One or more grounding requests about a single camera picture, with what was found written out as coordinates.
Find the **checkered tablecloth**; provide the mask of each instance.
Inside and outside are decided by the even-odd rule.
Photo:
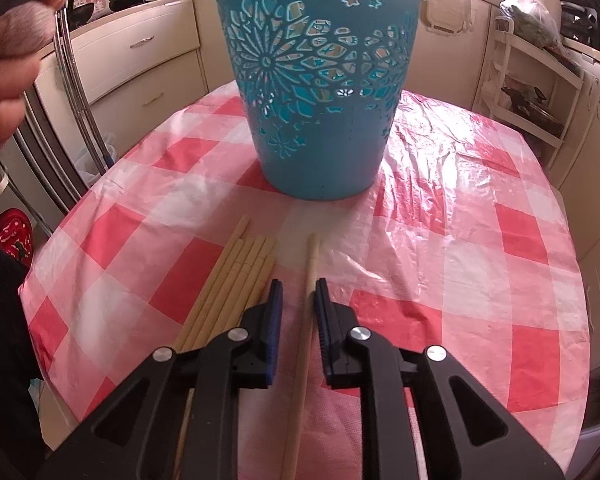
[[[278,239],[278,374],[241,393],[239,468],[278,480],[306,240],[361,323],[403,348],[443,344],[565,468],[584,415],[589,335],[566,221],[519,133],[404,92],[375,184],[303,202],[263,178],[235,84],[174,114],[88,192],[22,287],[40,363],[83,419],[173,344],[239,218]],[[314,341],[298,479],[360,477],[360,404],[326,388]]]

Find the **drawer handle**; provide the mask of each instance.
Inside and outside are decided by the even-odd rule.
[[[149,43],[153,38],[155,38],[155,36],[152,36],[150,38],[144,38],[144,40],[140,40],[137,43],[134,43],[133,45],[129,45],[129,48],[137,48],[139,46],[143,46],[144,44]]]
[[[158,99],[160,99],[161,97],[164,96],[164,92],[160,92],[156,97],[154,97],[153,99],[151,99],[148,103],[144,103],[142,106],[148,106],[152,103],[155,103]]]

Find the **red and white checkered tablecloth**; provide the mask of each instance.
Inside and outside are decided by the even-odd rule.
[[[519,133],[408,92],[375,184],[348,200],[295,200],[264,180],[235,83],[101,178],[21,290],[47,380],[78,420],[173,344],[243,214],[251,234],[278,239],[285,311],[274,386],[241,393],[240,478],[279,478],[314,231],[337,301],[403,348],[443,344],[566,468],[589,377],[567,223]],[[359,410],[357,396],[325,386],[314,341],[299,480],[360,477]]]

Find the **blue plastic basket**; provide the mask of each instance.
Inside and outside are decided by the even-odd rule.
[[[266,179],[309,200],[373,184],[421,0],[218,0]]]

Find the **wooden chopstick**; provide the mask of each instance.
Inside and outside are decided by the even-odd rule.
[[[222,327],[221,332],[226,330],[230,330],[240,323],[240,318],[242,317],[242,313],[244,312],[245,307],[247,306],[247,301],[253,291],[256,282],[258,281],[258,277],[260,275],[260,271],[264,266],[265,260],[270,255],[273,247],[275,247],[275,240],[273,238],[267,238],[258,253],[258,257],[255,259],[253,266],[247,276],[247,279],[244,282],[244,286],[240,290],[238,297],[234,301],[230,312],[228,314],[227,319],[225,320],[224,326]]]
[[[224,249],[220,253],[220,256],[218,256],[218,260],[216,261],[216,264],[214,265],[213,269],[211,269],[211,273],[209,274],[208,278],[206,279],[206,282],[203,285],[202,290],[200,290],[200,293],[198,294],[198,297],[196,298],[195,303],[191,307],[191,310],[189,311],[189,315],[187,316],[187,319],[183,323],[183,325],[180,329],[180,332],[178,332],[176,341],[173,344],[173,347],[177,352],[182,351],[183,345],[186,342],[187,337],[189,336],[189,333],[191,332],[193,324],[196,322],[196,318],[198,317],[198,314],[200,314],[200,308],[205,303],[205,300],[208,297],[209,292],[211,291],[211,288],[213,287],[214,283],[216,282],[216,279],[218,278],[220,271],[222,270],[222,266],[224,266],[225,261],[229,257],[229,253],[231,252],[231,249],[233,248],[235,241],[238,240],[244,234],[245,230],[247,229],[247,225],[249,225],[249,221],[250,221],[250,219],[247,215],[243,215],[242,218],[240,218],[240,221],[238,222],[238,225],[235,227],[234,232],[229,237],[226,245],[224,246]]]
[[[244,285],[247,281],[247,278],[249,277],[251,269],[253,268],[253,264],[255,263],[258,255],[260,254],[260,250],[262,249],[264,242],[264,236],[259,236],[254,241],[251,247],[251,251],[247,256],[247,259],[242,264],[242,268],[238,272],[238,276],[234,281],[231,291],[229,292],[229,295],[224,301],[224,305],[222,306],[222,310],[220,312],[220,315],[218,316],[218,320],[216,320],[213,330],[211,331],[211,336],[209,337],[210,340],[213,339],[215,336],[221,334],[222,332],[225,332],[224,326],[226,325],[227,320],[231,317],[231,314],[233,313],[234,308],[236,307],[238,297],[240,296],[244,288]]]
[[[267,296],[269,295],[267,283],[270,281],[271,273],[273,272],[273,267],[275,267],[275,265],[276,257],[273,254],[270,254],[264,260],[262,270],[260,271],[260,275],[258,276],[256,284],[253,285],[253,290],[251,291],[251,295],[245,309],[251,308],[252,306],[256,306],[257,304],[264,303],[264,301],[266,301]]]
[[[213,305],[211,306],[211,309],[206,315],[206,319],[202,324],[202,327],[200,328],[200,333],[198,334],[198,337],[193,343],[193,349],[202,348],[206,346],[206,344],[211,340],[211,332],[216,322],[218,321],[218,318],[220,317],[226,299],[234,286],[238,274],[240,273],[240,268],[245,263],[247,256],[251,252],[253,243],[253,238],[250,238],[247,241],[245,241],[242,250],[240,251],[240,254],[238,254],[238,257],[235,259],[231,270],[227,274],[227,277],[224,283],[222,284],[220,292],[218,292],[218,296],[216,297],[215,301],[213,302]]]
[[[312,234],[308,243],[308,258],[306,282],[304,288],[304,306],[302,308],[302,323],[300,343],[296,359],[294,390],[291,397],[289,424],[286,433],[285,454],[282,465],[281,480],[294,480],[298,468],[298,453],[300,451],[300,436],[302,432],[302,409],[306,398],[306,384],[309,374],[311,356],[311,341],[314,332],[314,294],[315,282],[318,279],[318,254],[320,240]]]
[[[224,265],[222,266],[222,269],[220,270],[220,273],[218,274],[218,278],[216,279],[216,282],[214,283],[213,287],[211,288],[211,291],[209,292],[208,296],[206,297],[205,303],[200,308],[200,314],[198,314],[198,317],[196,318],[195,322],[193,323],[193,326],[191,327],[189,335],[187,336],[187,340],[185,341],[184,345],[182,346],[183,352],[188,352],[188,351],[194,349],[194,343],[198,339],[198,334],[200,334],[200,329],[202,328],[202,325],[205,322],[206,316],[208,316],[208,313],[211,310],[211,307],[214,304],[214,301],[218,297],[218,294],[220,293],[220,290],[222,289],[222,286],[224,285],[224,282],[226,281],[226,277],[228,276],[231,268],[234,266],[235,260],[238,257],[238,254],[240,254],[240,251],[242,250],[243,246],[244,246],[244,240],[236,240],[235,241],[235,244],[234,244],[231,252],[229,253],[228,258],[224,262]]]

